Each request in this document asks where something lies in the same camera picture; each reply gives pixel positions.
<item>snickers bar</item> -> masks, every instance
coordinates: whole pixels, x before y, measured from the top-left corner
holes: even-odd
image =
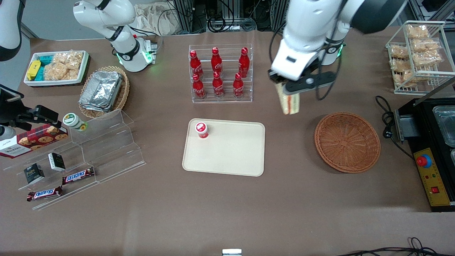
[[[76,181],[78,179],[82,179],[85,177],[93,176],[95,175],[95,171],[93,171],[93,168],[88,168],[87,170],[83,170],[81,172],[72,174],[67,177],[62,177],[62,185],[68,184],[70,182]]]
[[[61,186],[59,186],[54,189],[43,190],[40,192],[30,192],[27,196],[27,201],[30,202],[40,198],[49,198],[61,195],[63,195],[63,189],[61,188]]]

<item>wicker basket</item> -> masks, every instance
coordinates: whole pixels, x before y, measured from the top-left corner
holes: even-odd
[[[322,159],[345,173],[362,173],[378,161],[381,144],[373,127],[358,115],[338,112],[316,127],[314,142]]]
[[[125,106],[126,99],[128,98],[128,93],[130,92],[130,82],[128,81],[128,77],[126,76],[126,73],[121,68],[113,67],[113,66],[102,67],[102,68],[98,69],[97,71],[107,71],[107,72],[115,71],[115,72],[120,73],[123,76],[122,77],[122,81],[121,81],[121,85],[120,85],[121,86],[120,87],[120,91],[117,94],[117,99],[115,101],[114,108],[112,110],[114,111],[116,109],[122,109]],[[93,76],[93,74],[95,72],[93,72],[88,77],[86,82],[84,83],[84,87],[82,88],[82,91],[81,91],[81,96],[84,93],[85,88],[87,87],[88,81],[90,80],[90,78]],[[100,117],[100,116],[106,114],[105,112],[101,112],[101,111],[94,111],[94,110],[85,109],[81,105],[79,105],[79,108],[81,109],[81,112],[86,117],[89,117],[89,118],[97,118],[97,117]]]

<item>cookie box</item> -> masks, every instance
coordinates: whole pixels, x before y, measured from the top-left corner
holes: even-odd
[[[68,51],[50,51],[50,52],[37,52],[34,53],[31,57],[30,63],[27,66],[27,70],[29,69],[30,65],[33,61],[38,60],[41,56],[50,56],[55,55],[56,53],[62,53]],[[58,80],[58,81],[30,81],[27,75],[24,76],[24,83],[30,87],[38,88],[38,87],[59,87],[59,86],[74,86],[74,85],[82,85],[81,82],[86,76],[86,68],[88,67],[89,61],[89,54],[86,51],[83,52],[81,66],[79,67],[79,73],[77,75],[77,79],[72,80]]]
[[[52,144],[68,137],[65,128],[56,128],[50,124],[18,134],[0,142],[0,155],[16,158],[33,150]]]

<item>small black box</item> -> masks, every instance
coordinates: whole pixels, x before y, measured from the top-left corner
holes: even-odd
[[[43,170],[39,164],[33,164],[24,170],[28,184],[34,184],[44,178]]]
[[[61,155],[57,153],[50,153],[49,162],[52,170],[59,172],[65,171],[65,163],[63,162],[63,157]]]

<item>yellow control panel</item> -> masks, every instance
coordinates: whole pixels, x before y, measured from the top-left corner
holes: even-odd
[[[420,178],[425,187],[431,206],[450,205],[449,197],[441,181],[435,159],[430,148],[414,153],[414,158],[419,169]]]

